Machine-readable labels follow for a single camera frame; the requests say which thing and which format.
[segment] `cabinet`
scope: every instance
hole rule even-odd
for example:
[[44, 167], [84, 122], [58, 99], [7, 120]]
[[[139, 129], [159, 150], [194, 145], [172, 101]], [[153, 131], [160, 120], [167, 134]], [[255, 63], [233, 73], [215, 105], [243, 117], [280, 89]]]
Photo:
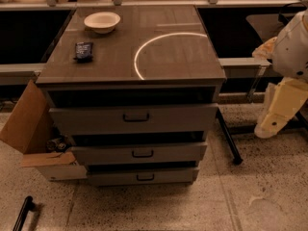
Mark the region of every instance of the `cabinet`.
[[[93, 9], [72, 18], [37, 81], [50, 115], [95, 186], [192, 183], [225, 79], [212, 44], [194, 6], [112, 10], [122, 23], [105, 36], [83, 26]], [[140, 45], [174, 32], [195, 35], [148, 46], [138, 61], [141, 78], [132, 65]], [[93, 42], [91, 63], [73, 60], [78, 41]]]

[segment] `cardboard box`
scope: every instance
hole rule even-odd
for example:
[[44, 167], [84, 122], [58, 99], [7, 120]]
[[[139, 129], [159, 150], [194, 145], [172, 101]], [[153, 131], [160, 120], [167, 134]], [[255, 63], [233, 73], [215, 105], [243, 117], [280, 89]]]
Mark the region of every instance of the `cardboard box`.
[[35, 167], [48, 180], [86, 178], [72, 152], [46, 153], [46, 142], [54, 138], [49, 106], [33, 81], [15, 105], [0, 132], [0, 140], [23, 155], [22, 167]]

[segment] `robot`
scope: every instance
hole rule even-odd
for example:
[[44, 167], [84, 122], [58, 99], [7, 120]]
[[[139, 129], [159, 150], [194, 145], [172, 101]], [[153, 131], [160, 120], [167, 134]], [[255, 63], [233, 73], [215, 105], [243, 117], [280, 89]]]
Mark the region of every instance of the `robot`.
[[262, 113], [254, 133], [259, 138], [276, 135], [308, 99], [308, 10], [297, 13], [276, 38], [253, 52], [253, 57], [271, 59], [273, 69], [284, 78], [269, 83]]

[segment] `floor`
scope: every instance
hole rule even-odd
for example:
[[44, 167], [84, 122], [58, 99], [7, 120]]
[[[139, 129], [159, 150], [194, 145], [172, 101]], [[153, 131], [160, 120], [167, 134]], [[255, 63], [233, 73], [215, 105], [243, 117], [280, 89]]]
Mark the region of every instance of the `floor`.
[[[253, 124], [262, 106], [220, 105], [230, 126]], [[11, 109], [0, 113], [0, 129]], [[0, 142], [0, 230], [13, 230], [24, 198], [37, 210], [23, 230], [308, 230], [308, 132], [290, 129], [261, 140], [234, 136], [244, 161], [232, 164], [218, 122], [192, 185], [90, 186], [49, 182]]]

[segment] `drawer handle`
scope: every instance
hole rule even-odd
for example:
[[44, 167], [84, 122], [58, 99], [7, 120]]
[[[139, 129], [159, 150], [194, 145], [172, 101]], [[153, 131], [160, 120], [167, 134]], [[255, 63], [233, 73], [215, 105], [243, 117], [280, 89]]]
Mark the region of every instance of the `drawer handle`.
[[154, 156], [154, 151], [151, 150], [150, 153], [151, 153], [151, 154], [149, 154], [149, 155], [138, 155], [138, 154], [135, 153], [135, 151], [132, 151], [132, 157], [133, 157], [133, 158], [151, 158], [151, 157]]
[[123, 120], [125, 122], [144, 122], [150, 119], [150, 114], [147, 113], [146, 115], [123, 115]]
[[154, 180], [154, 173], [152, 174], [152, 176], [146, 178], [146, 177], [139, 177], [138, 174], [136, 175], [136, 179], [138, 181], [153, 181]]

